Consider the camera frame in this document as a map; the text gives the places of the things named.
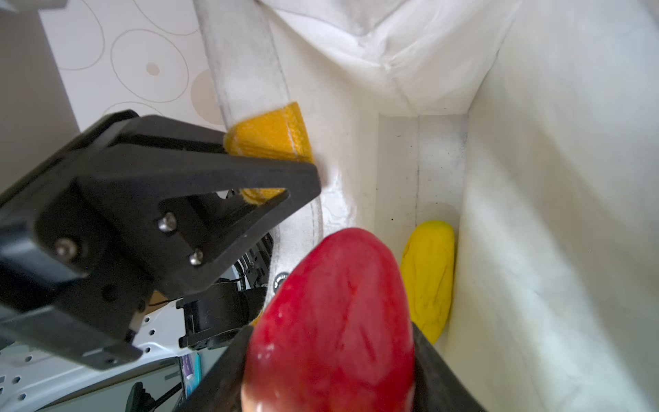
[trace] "red object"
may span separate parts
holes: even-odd
[[[249,399],[264,412],[405,412],[413,395],[412,327],[391,251],[361,229],[327,237],[254,329],[243,406]]]

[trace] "white metal frame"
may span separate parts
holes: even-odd
[[[192,352],[179,347],[185,335],[183,309],[176,302],[144,317],[133,345],[144,353],[139,360],[108,370],[95,370],[43,351],[0,352],[0,411],[34,412],[77,390],[148,363]]]

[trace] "yellow fruit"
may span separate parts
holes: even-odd
[[[401,263],[412,321],[430,343],[442,334],[451,310],[455,235],[443,221],[427,221],[412,235]]]

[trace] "yellow fabric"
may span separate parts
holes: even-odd
[[[267,158],[314,163],[309,137],[297,102],[242,121],[224,136],[227,153],[248,158]],[[263,204],[283,189],[242,189],[251,204]]]
[[[443,221],[427,221],[410,236],[401,274],[412,321],[428,338],[437,342],[449,318],[453,298],[455,235]]]

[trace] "hole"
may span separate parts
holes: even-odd
[[[119,298],[119,287],[114,283],[105,285],[103,286],[103,289],[101,289],[101,296],[104,301],[112,303]]]

